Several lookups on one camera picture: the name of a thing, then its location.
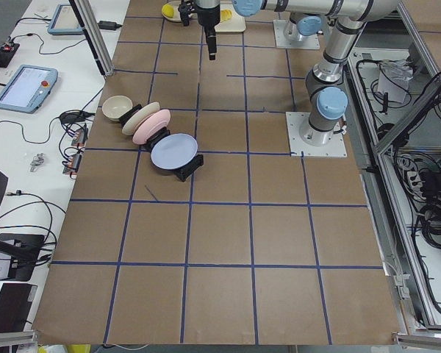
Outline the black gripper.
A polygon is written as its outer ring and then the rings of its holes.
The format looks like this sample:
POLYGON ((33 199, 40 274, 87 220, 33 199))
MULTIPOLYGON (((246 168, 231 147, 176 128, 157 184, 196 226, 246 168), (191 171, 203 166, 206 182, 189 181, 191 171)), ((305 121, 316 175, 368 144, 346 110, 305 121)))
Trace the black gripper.
POLYGON ((219 0, 196 0, 198 23, 205 29, 209 60, 215 60, 217 54, 217 35, 215 26, 220 23, 221 7, 219 0))

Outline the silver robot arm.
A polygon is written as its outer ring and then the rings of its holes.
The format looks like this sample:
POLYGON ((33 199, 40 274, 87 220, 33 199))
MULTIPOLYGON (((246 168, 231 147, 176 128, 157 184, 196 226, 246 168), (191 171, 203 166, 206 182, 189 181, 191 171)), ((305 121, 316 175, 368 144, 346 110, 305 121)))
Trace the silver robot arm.
POLYGON ((235 11, 249 17, 261 10, 325 15, 336 19, 331 35, 323 50, 323 59, 315 64, 306 76, 306 88, 312 104, 312 112, 304 130, 312 136, 310 142, 333 132, 337 120, 342 118, 348 106, 348 97, 336 83, 343 66, 355 46, 365 24, 377 21, 398 6, 393 0, 360 1, 234 1, 235 11))
MULTIPOLYGON (((235 12, 242 17, 255 15, 266 8, 266 1, 232 1, 235 12)), ((217 53, 215 27, 221 22, 220 1, 193 1, 193 9, 198 23, 203 26, 209 52, 209 59, 214 60, 217 53)), ((317 33, 322 29, 319 15, 290 13, 288 21, 274 20, 276 47, 282 49, 320 48, 317 33)))

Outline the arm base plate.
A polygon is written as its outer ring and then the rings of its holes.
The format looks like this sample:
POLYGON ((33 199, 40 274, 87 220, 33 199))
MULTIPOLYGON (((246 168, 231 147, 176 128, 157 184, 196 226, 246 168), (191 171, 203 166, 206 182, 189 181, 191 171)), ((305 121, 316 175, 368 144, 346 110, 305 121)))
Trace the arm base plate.
POLYGON ((286 112, 290 154, 293 157, 345 158, 347 151, 340 124, 319 132, 309 125, 308 112, 286 112))
POLYGON ((276 47, 280 49, 318 50, 320 48, 317 32, 321 20, 312 16, 303 18, 297 24, 289 20, 274 20, 273 29, 276 47))

